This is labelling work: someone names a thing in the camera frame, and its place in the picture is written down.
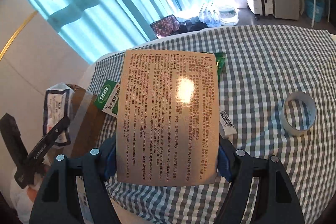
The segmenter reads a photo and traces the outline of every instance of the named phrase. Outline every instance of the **refrigerator door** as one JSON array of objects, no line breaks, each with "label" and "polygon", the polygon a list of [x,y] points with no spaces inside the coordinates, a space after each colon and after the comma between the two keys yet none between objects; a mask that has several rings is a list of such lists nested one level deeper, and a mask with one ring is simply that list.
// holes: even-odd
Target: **refrigerator door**
[{"label": "refrigerator door", "polygon": [[274,0],[274,17],[298,20],[300,0]]}]

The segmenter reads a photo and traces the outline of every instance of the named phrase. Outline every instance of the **dark floor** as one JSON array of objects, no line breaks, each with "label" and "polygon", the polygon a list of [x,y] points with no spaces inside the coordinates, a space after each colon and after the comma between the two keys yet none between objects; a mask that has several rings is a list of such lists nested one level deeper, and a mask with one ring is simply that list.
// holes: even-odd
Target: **dark floor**
[{"label": "dark floor", "polygon": [[[257,21],[254,14],[249,8],[239,9],[239,23],[238,25],[291,25],[304,28],[311,28],[311,19],[304,13],[300,16],[299,20],[287,20],[278,19],[273,16],[259,17]],[[336,34],[336,28],[327,21],[326,18],[322,18],[321,22],[315,22],[314,29],[328,30],[331,34]]]}]

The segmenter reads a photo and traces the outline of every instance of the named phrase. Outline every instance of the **gingham tablecloth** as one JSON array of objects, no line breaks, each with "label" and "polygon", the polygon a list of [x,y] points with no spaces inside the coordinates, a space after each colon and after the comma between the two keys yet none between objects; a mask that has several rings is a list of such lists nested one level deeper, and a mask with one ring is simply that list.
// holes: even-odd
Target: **gingham tablecloth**
[{"label": "gingham tablecloth", "polygon": [[[228,113],[237,135],[230,140],[251,156],[277,155],[292,180],[306,223],[313,223],[335,193],[336,44],[327,31],[292,26],[235,26],[207,29],[185,37],[145,46],[196,52],[225,52],[220,76],[221,108]],[[89,90],[98,94],[105,79],[120,81],[124,53],[97,62]],[[313,128],[301,137],[282,129],[279,113],[293,91],[310,94],[317,105]],[[287,117],[304,128],[308,113],[293,102]],[[116,131],[114,117],[106,118],[98,146]],[[192,187],[149,187],[118,183],[106,187],[124,209],[153,223],[212,223],[226,197],[229,183]],[[251,219],[257,180],[242,223]]]}]

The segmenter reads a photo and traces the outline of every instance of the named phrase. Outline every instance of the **silver screw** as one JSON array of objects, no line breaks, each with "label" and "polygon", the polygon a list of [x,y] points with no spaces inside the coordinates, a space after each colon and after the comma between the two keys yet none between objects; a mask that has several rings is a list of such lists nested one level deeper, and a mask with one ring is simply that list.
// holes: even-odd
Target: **silver screw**
[{"label": "silver screw", "polygon": [[238,156],[245,156],[245,151],[244,150],[242,150],[242,149],[238,149],[237,151],[236,151],[236,154],[238,155]]},{"label": "silver screw", "polygon": [[271,157],[271,161],[273,162],[278,162],[279,161],[279,158],[277,156],[272,156]]},{"label": "silver screw", "polygon": [[63,154],[58,155],[56,157],[56,160],[58,160],[58,161],[64,160],[64,155]]},{"label": "silver screw", "polygon": [[99,153],[99,149],[98,148],[93,148],[93,149],[91,149],[91,151],[90,151],[90,154],[91,155],[97,155]]}]

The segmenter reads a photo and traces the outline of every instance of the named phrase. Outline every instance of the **roll of tape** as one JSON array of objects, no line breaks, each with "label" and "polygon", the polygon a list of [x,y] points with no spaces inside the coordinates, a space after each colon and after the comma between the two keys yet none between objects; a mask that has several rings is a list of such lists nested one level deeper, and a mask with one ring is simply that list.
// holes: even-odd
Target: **roll of tape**
[{"label": "roll of tape", "polygon": [[[307,109],[309,111],[309,126],[307,129],[297,130],[296,128],[293,128],[289,124],[287,117],[285,115],[285,107],[288,105],[288,102],[292,100],[302,101],[307,106]],[[307,93],[302,91],[293,92],[287,97],[285,103],[282,106],[282,110],[280,113],[281,125],[289,134],[294,136],[301,136],[305,134],[309,129],[311,129],[311,127],[314,125],[316,120],[316,112],[317,112],[316,104],[312,97],[310,97]]]}]

